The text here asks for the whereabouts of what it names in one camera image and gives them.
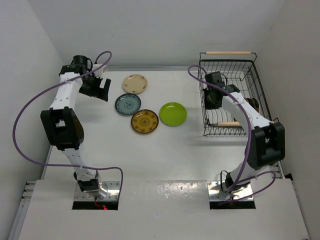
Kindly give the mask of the black plate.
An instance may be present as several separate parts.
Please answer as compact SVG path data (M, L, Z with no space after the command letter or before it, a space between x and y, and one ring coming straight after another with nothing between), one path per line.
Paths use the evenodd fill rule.
M251 98L251 100L252 100L252 102L253 102L253 107L254 107L254 109L255 109L257 112L259 112L259 111L260 111L260 104L259 104L258 100L255 99L255 98Z

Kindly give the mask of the lime green plate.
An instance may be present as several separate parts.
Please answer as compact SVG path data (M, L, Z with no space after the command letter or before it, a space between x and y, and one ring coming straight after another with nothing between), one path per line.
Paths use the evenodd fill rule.
M186 108L178 102L168 102L159 110L161 121L170 127L182 125L186 121L187 116Z

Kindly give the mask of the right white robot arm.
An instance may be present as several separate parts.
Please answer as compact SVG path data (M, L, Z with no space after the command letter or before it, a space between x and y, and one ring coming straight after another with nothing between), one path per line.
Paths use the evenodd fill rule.
M244 160L225 177L225 189L233 191L256 177L266 166L285 157L285 128L263 117L233 84L227 85L219 71L207 73L206 100L214 109L223 108L247 134Z

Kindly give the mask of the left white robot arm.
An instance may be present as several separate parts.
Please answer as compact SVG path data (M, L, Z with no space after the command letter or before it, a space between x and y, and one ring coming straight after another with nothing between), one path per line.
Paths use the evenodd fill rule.
M111 80L90 72L92 68L92 61L83 55L75 55L71 64L64 65L54 101L49 109L41 112L40 119L49 143L72 165L80 190L95 200L102 200L107 196L108 188L97 170L87 168L88 161L82 147L85 132L74 111L78 94L108 101Z

